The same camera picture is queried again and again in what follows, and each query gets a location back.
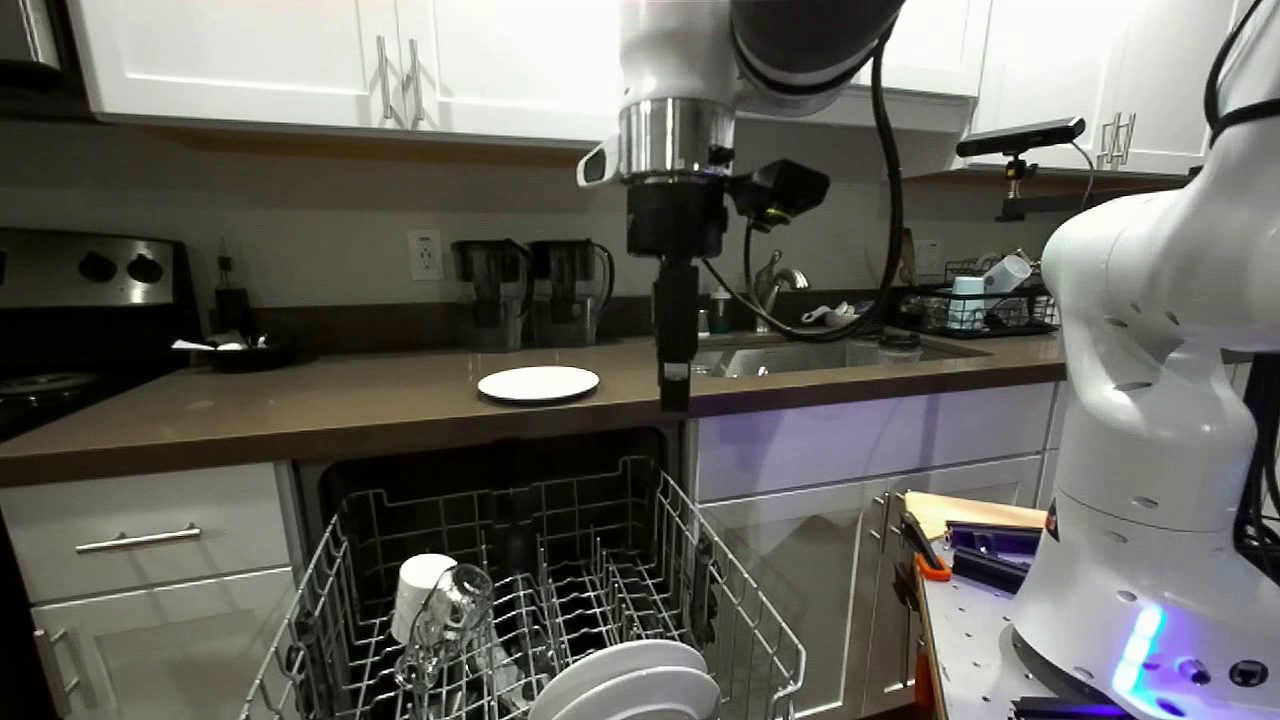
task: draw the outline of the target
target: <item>dishwasher rack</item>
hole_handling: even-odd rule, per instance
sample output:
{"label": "dishwasher rack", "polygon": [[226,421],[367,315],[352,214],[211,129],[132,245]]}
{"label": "dishwasher rack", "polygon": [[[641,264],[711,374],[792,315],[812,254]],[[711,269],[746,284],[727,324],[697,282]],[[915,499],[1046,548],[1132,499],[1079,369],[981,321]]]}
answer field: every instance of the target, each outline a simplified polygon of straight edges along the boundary
{"label": "dishwasher rack", "polygon": [[[387,636],[405,556],[492,578],[469,642],[405,656]],[[725,720],[788,720],[809,653],[746,569],[653,459],[451,495],[357,491],[325,530],[241,720],[525,720],[568,666],[685,642]]]}

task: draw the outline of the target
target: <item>white plate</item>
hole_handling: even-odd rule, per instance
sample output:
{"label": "white plate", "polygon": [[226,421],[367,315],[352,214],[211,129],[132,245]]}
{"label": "white plate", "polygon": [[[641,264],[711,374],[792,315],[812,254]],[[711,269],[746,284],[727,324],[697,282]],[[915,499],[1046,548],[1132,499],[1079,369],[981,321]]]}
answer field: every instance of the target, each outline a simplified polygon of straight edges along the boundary
{"label": "white plate", "polygon": [[568,666],[537,701],[526,720],[558,720],[568,704],[582,701],[607,680],[644,673],[644,668],[697,668],[709,673],[704,653],[677,642],[629,642],[613,644],[581,666]]}
{"label": "white plate", "polygon": [[481,377],[477,392],[500,404],[562,404],[599,389],[599,377],[568,363],[532,363]]}
{"label": "white plate", "polygon": [[714,704],[719,686],[704,668],[659,666],[582,694],[554,720],[711,720]]}

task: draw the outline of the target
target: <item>kitchen sink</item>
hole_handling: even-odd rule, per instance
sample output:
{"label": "kitchen sink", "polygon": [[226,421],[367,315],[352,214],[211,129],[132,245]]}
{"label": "kitchen sink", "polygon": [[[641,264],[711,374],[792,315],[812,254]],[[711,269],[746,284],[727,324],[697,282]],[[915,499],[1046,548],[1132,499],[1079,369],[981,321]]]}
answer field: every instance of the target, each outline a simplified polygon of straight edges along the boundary
{"label": "kitchen sink", "polygon": [[915,348],[879,348],[875,342],[840,346],[788,346],[781,336],[738,336],[700,346],[697,377],[774,377],[817,369],[875,369],[875,363],[923,363],[923,359],[967,359],[986,356],[960,346],[921,342]]}

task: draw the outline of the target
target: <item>countertop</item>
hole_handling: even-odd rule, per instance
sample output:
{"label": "countertop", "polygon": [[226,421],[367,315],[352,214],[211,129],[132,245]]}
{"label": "countertop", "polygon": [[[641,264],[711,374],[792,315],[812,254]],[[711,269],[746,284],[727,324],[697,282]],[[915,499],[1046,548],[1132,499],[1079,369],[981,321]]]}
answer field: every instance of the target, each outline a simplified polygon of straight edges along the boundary
{"label": "countertop", "polygon": [[[1061,342],[981,342],[982,356],[697,379],[686,417],[1061,379]],[[477,379],[511,363],[581,363],[599,392],[505,410]],[[182,369],[0,445],[0,486],[87,482],[250,459],[338,459],[672,424],[654,404],[653,342],[562,353],[325,356],[277,374]]]}

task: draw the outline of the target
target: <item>white wall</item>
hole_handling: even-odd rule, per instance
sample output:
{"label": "white wall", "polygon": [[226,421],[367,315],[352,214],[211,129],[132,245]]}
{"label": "white wall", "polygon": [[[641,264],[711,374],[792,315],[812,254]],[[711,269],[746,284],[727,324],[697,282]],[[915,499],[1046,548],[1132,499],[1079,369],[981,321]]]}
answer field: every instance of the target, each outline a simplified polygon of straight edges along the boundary
{"label": "white wall", "polygon": [[[836,175],[827,203],[761,241],[805,269],[817,289],[871,284],[882,256],[879,151],[869,131],[742,129],[752,167],[797,158]],[[905,138],[908,167],[927,167],[946,141]],[[999,187],[908,187],[915,238],[946,256],[997,249],[1040,254],[1061,216],[992,224]],[[596,238],[624,254],[624,195],[581,191],[572,158],[432,159],[394,145],[181,145],[144,129],[0,123],[0,224],[152,233],[193,245],[207,299],[211,256],[233,254],[256,305],[418,305],[454,284],[409,277],[409,233]],[[738,277],[738,224],[719,262]],[[619,262],[619,293],[649,293],[653,264]]]}

